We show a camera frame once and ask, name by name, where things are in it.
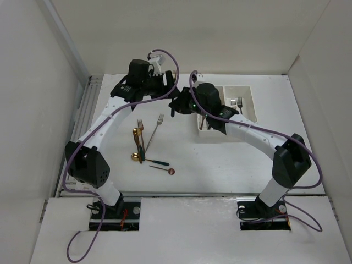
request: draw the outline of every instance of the white tabletop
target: white tabletop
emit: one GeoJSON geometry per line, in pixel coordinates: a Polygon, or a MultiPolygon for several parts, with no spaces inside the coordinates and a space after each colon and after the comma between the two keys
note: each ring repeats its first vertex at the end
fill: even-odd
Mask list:
{"type": "MultiPolygon", "coordinates": [[[[290,219],[291,231],[241,231],[236,198],[146,198],[138,232],[100,232],[82,264],[350,264],[328,197],[289,197],[320,222],[318,233],[290,219]]],[[[64,264],[66,248],[78,230],[88,230],[92,198],[51,198],[31,264],[64,264]]],[[[315,225],[302,212],[288,213],[315,225]]],[[[95,232],[82,232],[70,255],[77,260],[95,232]]]]}
{"type": "MultiPolygon", "coordinates": [[[[123,74],[105,74],[93,122],[100,115],[109,93],[123,74]]],[[[261,126],[301,135],[309,141],[287,76],[266,75],[205,75],[214,85],[249,85],[258,123],[261,126]]],[[[188,75],[182,74],[178,88],[188,86],[188,75]]],[[[272,161],[262,152],[243,142],[201,138],[197,133],[196,114],[176,113],[171,118],[170,100],[137,106],[116,132],[116,137],[104,152],[111,168],[110,178],[123,191],[151,193],[197,194],[252,194],[260,193],[272,178],[272,161]],[[162,125],[148,149],[147,158],[166,161],[175,169],[175,175],[132,161],[136,151],[132,129],[137,119],[144,124],[147,142],[155,128],[157,118],[164,113],[162,125]]],[[[300,179],[297,186],[312,185],[318,181],[313,165],[300,179]]],[[[293,190],[292,193],[324,194],[320,185],[310,190],[293,190]]]]}

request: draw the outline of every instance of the white wall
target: white wall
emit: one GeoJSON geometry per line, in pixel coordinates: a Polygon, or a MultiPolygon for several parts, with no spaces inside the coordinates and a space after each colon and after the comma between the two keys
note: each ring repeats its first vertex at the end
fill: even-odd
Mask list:
{"type": "Polygon", "coordinates": [[[328,2],[53,0],[92,74],[125,73],[153,48],[183,73],[287,73],[328,2]]]}
{"type": "Polygon", "coordinates": [[[0,0],[0,263],[29,263],[78,79],[34,0],[0,0]]]}
{"type": "Polygon", "coordinates": [[[352,1],[331,0],[289,77],[352,256],[352,1]]]}

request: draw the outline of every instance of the cable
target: cable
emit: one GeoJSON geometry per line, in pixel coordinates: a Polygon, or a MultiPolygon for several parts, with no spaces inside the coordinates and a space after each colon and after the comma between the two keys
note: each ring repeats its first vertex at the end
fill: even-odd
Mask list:
{"type": "MultiPolygon", "coordinates": [[[[196,75],[198,74],[198,71],[194,70],[191,72],[191,74],[189,75],[189,87],[190,87],[190,90],[191,90],[191,95],[192,95],[192,98],[195,102],[195,104],[199,107],[200,111],[202,111],[203,113],[207,114],[209,117],[215,119],[215,120],[219,120],[219,121],[223,121],[223,122],[226,122],[226,123],[233,123],[233,124],[237,124],[237,125],[243,125],[245,127],[249,127],[250,125],[246,124],[246,123],[241,123],[241,122],[237,122],[237,121],[234,121],[234,120],[229,120],[229,119],[225,119],[225,118],[220,118],[220,117],[216,117],[215,115],[212,115],[211,113],[208,113],[198,102],[195,94],[194,94],[194,90],[193,90],[193,80],[192,80],[192,77],[193,75],[196,75]]],[[[311,156],[311,158],[313,159],[314,163],[316,164],[317,166],[317,169],[318,169],[318,172],[319,172],[319,180],[316,184],[313,184],[313,185],[310,185],[310,186],[297,186],[297,187],[293,187],[291,188],[291,190],[293,189],[312,189],[312,188],[315,188],[317,186],[319,186],[322,182],[323,182],[323,171],[320,167],[320,164],[317,160],[317,158],[315,157],[315,155],[304,145],[302,144],[300,141],[298,141],[297,139],[294,139],[293,137],[289,136],[289,135],[286,135],[286,134],[283,134],[281,132],[277,132],[277,131],[274,131],[274,130],[270,130],[270,129],[265,129],[265,128],[260,128],[259,126],[254,126],[254,125],[251,125],[250,126],[251,128],[254,128],[256,130],[260,130],[260,131],[263,131],[263,132],[267,132],[267,133],[271,133],[271,134],[276,134],[276,135],[279,135],[279,136],[282,136],[288,140],[291,140],[293,142],[295,142],[296,144],[298,144],[300,147],[302,147],[305,151],[308,152],[309,156],[311,156]]],[[[308,212],[304,211],[303,209],[299,208],[298,206],[295,206],[293,205],[292,203],[289,203],[287,201],[285,201],[285,195],[282,196],[282,199],[283,201],[288,204],[288,205],[291,205],[292,207],[296,208],[297,210],[305,213],[307,216],[309,216],[318,226],[319,226],[319,229],[311,226],[310,224],[308,224],[307,222],[303,221],[302,219],[296,217],[296,216],[292,216],[290,214],[281,214],[279,216],[274,216],[274,217],[271,217],[271,218],[268,218],[268,219],[263,219],[263,220],[258,220],[258,221],[252,221],[251,223],[263,223],[263,222],[266,222],[266,221],[269,221],[269,220],[272,220],[272,219],[275,219],[275,218],[279,218],[279,217],[292,217],[292,218],[295,218],[297,219],[298,221],[302,222],[303,224],[307,225],[308,227],[312,228],[313,230],[315,231],[318,231],[318,232],[323,232],[323,229],[321,227],[321,225],[319,224],[319,222],[312,216],[310,215],[308,212]]]]}
{"type": "Polygon", "coordinates": [[[84,253],[84,255],[78,259],[78,260],[73,260],[70,255],[69,255],[69,249],[70,249],[70,246],[71,246],[71,243],[72,241],[75,239],[75,237],[81,233],[81,231],[78,231],[70,240],[68,246],[67,246],[67,249],[66,249],[66,256],[67,256],[67,259],[71,262],[71,263],[78,263],[80,261],[82,261],[89,253],[89,251],[91,250],[93,244],[94,244],[94,241],[96,240],[97,236],[98,236],[98,233],[102,227],[102,224],[103,224],[103,220],[104,220],[104,217],[105,217],[105,212],[106,212],[106,207],[105,207],[105,204],[104,204],[104,201],[103,199],[99,196],[99,194],[97,194],[96,192],[93,192],[93,191],[83,191],[83,190],[73,190],[73,189],[69,189],[67,188],[66,186],[66,176],[68,174],[68,170],[72,164],[72,161],[73,159],[75,158],[75,156],[77,155],[77,153],[79,152],[79,150],[84,146],[84,144],[88,141],[88,139],[90,139],[95,133],[97,133],[99,131],[99,129],[101,129],[110,119],[112,116],[114,116],[116,113],[118,113],[120,110],[126,108],[126,107],[130,107],[130,106],[136,106],[136,105],[140,105],[140,104],[143,104],[143,103],[150,103],[150,102],[154,102],[154,101],[157,101],[157,100],[160,100],[160,99],[163,99],[165,97],[167,97],[169,94],[171,94],[173,92],[174,89],[176,89],[176,86],[177,86],[177,83],[178,83],[178,80],[179,80],[179,77],[180,77],[180,68],[179,68],[179,65],[176,61],[176,59],[174,58],[174,56],[169,53],[168,51],[164,50],[164,49],[160,49],[160,48],[157,48],[157,49],[153,49],[149,54],[148,56],[150,56],[151,53],[153,52],[162,52],[162,53],[165,53],[167,55],[169,55],[169,57],[172,59],[172,61],[175,63],[175,66],[176,66],[176,69],[177,69],[177,77],[176,77],[176,81],[175,81],[175,84],[174,86],[171,88],[170,91],[168,91],[167,93],[165,93],[164,95],[162,96],[159,96],[157,98],[154,98],[154,99],[150,99],[150,100],[146,100],[146,101],[141,101],[141,102],[133,102],[133,103],[127,103],[119,108],[117,108],[114,112],[111,113],[111,115],[109,117],[107,117],[99,126],[97,126],[85,139],[83,139],[83,141],[78,145],[78,147],[75,149],[75,151],[72,153],[71,157],[68,159],[67,161],[67,165],[65,167],[65,170],[64,170],[64,174],[63,174],[63,180],[62,180],[62,187],[65,191],[69,192],[69,193],[80,193],[80,194],[89,194],[89,195],[93,195],[95,197],[97,197],[101,204],[102,204],[102,218],[101,218],[101,221],[99,223],[99,226],[97,228],[97,231],[92,239],[92,242],[90,243],[87,251],[84,253]]]}

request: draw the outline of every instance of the white table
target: white table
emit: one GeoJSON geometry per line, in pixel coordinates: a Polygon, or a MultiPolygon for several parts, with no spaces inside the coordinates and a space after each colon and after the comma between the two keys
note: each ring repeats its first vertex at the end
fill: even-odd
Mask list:
{"type": "MultiPolygon", "coordinates": [[[[105,74],[97,100],[93,122],[107,103],[109,93],[123,74],[105,74]]],[[[249,85],[258,123],[286,134],[300,134],[309,141],[287,76],[205,75],[215,85],[249,85]]],[[[188,86],[188,75],[182,74],[178,88],[188,86]]],[[[243,142],[200,138],[196,115],[176,113],[170,117],[170,100],[137,106],[123,122],[104,157],[111,168],[110,178],[123,191],[168,194],[257,194],[271,179],[272,161],[262,152],[243,142]],[[137,119],[144,123],[147,142],[160,113],[165,118],[148,149],[150,159],[170,162],[175,175],[150,168],[150,162],[139,164],[130,154],[136,151],[132,129],[137,119]]],[[[297,183],[312,185],[318,181],[313,165],[297,183]]],[[[294,190],[295,194],[324,194],[320,185],[310,190],[294,190]]]]}
{"type": "MultiPolygon", "coordinates": [[[[318,233],[291,219],[291,231],[240,231],[236,198],[146,198],[138,232],[100,232],[82,264],[221,263],[350,264],[327,197],[289,197],[320,222],[318,233]]],[[[78,230],[88,230],[92,198],[51,198],[31,264],[64,264],[78,230]]],[[[313,224],[290,206],[288,212],[313,224]]],[[[70,254],[79,259],[95,232],[82,232],[70,254]]]]}

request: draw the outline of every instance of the bolt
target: bolt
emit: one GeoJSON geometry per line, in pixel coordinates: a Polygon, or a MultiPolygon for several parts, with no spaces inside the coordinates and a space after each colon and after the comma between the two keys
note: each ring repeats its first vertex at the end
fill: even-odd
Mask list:
{"type": "Polygon", "coordinates": [[[141,208],[139,208],[138,206],[136,206],[136,207],[133,208],[133,213],[134,213],[135,215],[139,215],[140,212],[141,212],[141,208]]]}
{"type": "Polygon", "coordinates": [[[284,205],[280,205],[279,206],[279,210],[280,210],[281,213],[286,213],[287,212],[286,206],[284,206],[284,205]]]}
{"type": "Polygon", "coordinates": [[[246,212],[245,209],[246,209],[246,207],[245,207],[244,205],[240,205],[240,206],[238,207],[239,213],[245,213],[245,212],[246,212]]]}

